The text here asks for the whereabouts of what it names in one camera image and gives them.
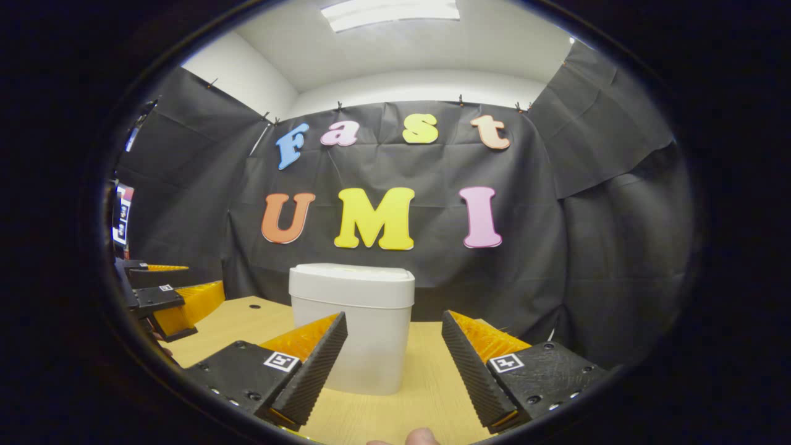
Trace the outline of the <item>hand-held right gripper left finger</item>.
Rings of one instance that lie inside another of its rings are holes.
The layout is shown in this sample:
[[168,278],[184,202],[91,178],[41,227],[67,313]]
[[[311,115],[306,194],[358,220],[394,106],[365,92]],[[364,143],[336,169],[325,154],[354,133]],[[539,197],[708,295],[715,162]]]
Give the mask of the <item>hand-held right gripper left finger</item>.
[[232,408],[299,431],[308,422],[347,335],[347,316],[341,311],[262,344],[234,341],[184,373]]

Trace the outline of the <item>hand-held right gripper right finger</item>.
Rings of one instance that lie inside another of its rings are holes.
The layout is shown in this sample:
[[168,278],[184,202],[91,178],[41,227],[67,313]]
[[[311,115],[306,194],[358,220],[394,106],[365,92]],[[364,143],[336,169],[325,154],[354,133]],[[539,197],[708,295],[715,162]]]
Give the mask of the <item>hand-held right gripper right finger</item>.
[[531,345],[452,310],[443,313],[441,334],[473,409],[491,434],[545,416],[607,375],[560,343]]

